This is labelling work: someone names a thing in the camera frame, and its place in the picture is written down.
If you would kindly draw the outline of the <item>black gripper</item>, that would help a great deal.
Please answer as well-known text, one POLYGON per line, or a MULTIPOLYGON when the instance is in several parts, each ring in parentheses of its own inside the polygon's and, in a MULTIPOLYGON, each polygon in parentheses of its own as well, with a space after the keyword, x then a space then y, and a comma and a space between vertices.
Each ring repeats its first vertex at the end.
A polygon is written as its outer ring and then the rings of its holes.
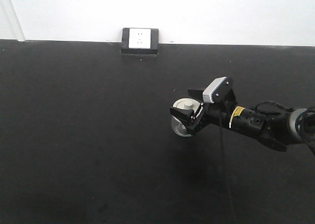
MULTIPOLYGON (((203 97, 203 92, 204 90, 188 89, 188 95, 190 97, 203 97)), ((191 121, 193 109, 171 107, 170 114, 182 124, 189 124, 191 122, 190 125, 186 127, 186 130, 188 134, 195 135, 209 124, 228 129, 229 120, 236 105, 236 96, 233 90, 230 90, 219 103, 203 102, 202 109, 194 121, 191 121)))

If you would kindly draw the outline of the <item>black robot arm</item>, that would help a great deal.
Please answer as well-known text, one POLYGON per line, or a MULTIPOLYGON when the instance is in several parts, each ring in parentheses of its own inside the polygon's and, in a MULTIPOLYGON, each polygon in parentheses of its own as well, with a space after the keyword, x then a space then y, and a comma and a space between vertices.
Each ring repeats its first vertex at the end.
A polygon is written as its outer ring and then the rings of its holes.
POLYGON ((208 125, 217 125, 257 140, 279 152, 290 145, 304 143, 315 150, 315 107, 289 108, 274 101, 263 101, 252 108, 239 106, 232 89, 189 90, 170 114, 193 136, 208 125))

